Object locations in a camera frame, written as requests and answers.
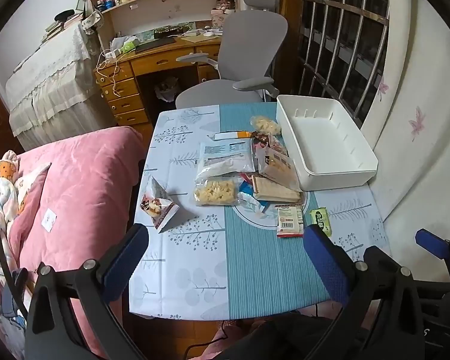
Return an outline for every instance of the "blue gripper pad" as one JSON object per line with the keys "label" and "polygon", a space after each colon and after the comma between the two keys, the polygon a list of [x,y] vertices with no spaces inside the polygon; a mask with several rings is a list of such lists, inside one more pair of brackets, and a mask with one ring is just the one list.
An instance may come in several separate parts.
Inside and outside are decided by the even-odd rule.
{"label": "blue gripper pad", "polygon": [[140,229],[122,248],[103,277],[102,299],[108,304],[120,298],[140,259],[148,248],[148,229]]}
{"label": "blue gripper pad", "polygon": [[445,260],[450,256],[450,247],[447,241],[425,229],[420,229],[416,232],[415,242],[439,259]]}
{"label": "blue gripper pad", "polygon": [[[303,247],[322,279],[330,298],[340,302],[345,306],[350,296],[350,277],[346,275],[337,262],[336,254],[340,253],[335,246],[317,225],[310,225],[303,233]],[[345,264],[347,268],[353,266],[352,260],[345,254]]]}

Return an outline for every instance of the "gray office chair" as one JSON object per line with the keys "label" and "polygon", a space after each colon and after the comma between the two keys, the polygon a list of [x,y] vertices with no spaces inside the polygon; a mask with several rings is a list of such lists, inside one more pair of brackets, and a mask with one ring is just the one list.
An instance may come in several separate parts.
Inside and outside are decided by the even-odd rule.
{"label": "gray office chair", "polygon": [[[254,8],[275,9],[276,0],[244,0]],[[278,96],[266,73],[287,34],[287,20],[274,12],[246,10],[230,15],[223,24],[218,62],[208,54],[184,55],[181,62],[205,62],[218,70],[220,79],[202,82],[176,98],[177,109],[228,103],[263,101],[258,90]]]}

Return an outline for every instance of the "bed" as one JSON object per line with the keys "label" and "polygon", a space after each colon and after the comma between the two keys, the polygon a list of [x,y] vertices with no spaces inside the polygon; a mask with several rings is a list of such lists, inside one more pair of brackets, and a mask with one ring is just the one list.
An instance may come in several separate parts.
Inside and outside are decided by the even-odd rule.
{"label": "bed", "polygon": [[[125,234],[145,155],[139,133],[112,127],[18,156],[20,175],[51,163],[35,179],[8,234],[18,267],[33,272],[44,262],[64,271],[102,257]],[[49,232],[42,224],[47,210],[56,214]],[[103,355],[82,308],[74,304],[74,309],[90,349]],[[121,303],[111,309],[121,321]]]}
{"label": "bed", "polygon": [[75,23],[16,67],[5,101],[25,150],[116,125],[93,74],[99,52]]}

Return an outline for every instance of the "white cable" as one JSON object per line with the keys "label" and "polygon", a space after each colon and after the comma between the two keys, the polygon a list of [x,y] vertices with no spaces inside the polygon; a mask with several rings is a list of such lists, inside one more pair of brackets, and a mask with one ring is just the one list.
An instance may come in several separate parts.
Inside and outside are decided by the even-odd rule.
{"label": "white cable", "polygon": [[103,51],[100,53],[100,55],[98,56],[98,61],[97,61],[97,66],[96,66],[96,68],[97,68],[97,73],[100,74],[101,76],[105,77],[106,79],[110,78],[110,79],[112,80],[112,82],[113,82],[113,87],[112,87],[113,94],[114,94],[116,97],[122,97],[122,96],[120,95],[120,93],[118,93],[118,92],[115,90],[115,86],[116,86],[115,76],[116,76],[116,74],[117,74],[117,73],[119,72],[119,70],[120,70],[120,68],[119,68],[119,61],[120,61],[120,59],[122,59],[124,56],[126,56],[128,53],[132,52],[133,50],[130,50],[130,51],[126,52],[125,54],[122,54],[121,57],[118,58],[118,59],[115,61],[115,69],[113,69],[113,75],[112,75],[111,77],[106,76],[105,74],[103,74],[103,73],[100,72],[102,69],[104,69],[104,68],[107,66],[107,63],[108,63],[108,61],[109,61],[108,59],[105,59],[104,61],[102,61],[102,62],[100,63],[100,57],[101,57],[101,56],[105,57],[105,53],[106,53],[107,51],[111,51],[111,50],[110,50],[110,49],[103,50]]}

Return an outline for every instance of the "butterfly decoration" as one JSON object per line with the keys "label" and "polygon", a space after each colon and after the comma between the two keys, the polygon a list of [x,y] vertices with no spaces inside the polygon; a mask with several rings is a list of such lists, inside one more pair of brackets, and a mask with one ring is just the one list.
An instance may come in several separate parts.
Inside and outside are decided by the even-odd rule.
{"label": "butterfly decoration", "polygon": [[387,90],[389,89],[389,86],[383,82],[383,76],[380,80],[380,84],[378,85],[378,92],[380,93],[380,101],[382,101],[382,93],[387,93]]}
{"label": "butterfly decoration", "polygon": [[420,134],[420,132],[425,128],[423,125],[423,120],[425,119],[425,115],[422,113],[420,107],[416,108],[416,120],[409,120],[408,123],[412,126],[412,142],[415,140],[415,137]]}

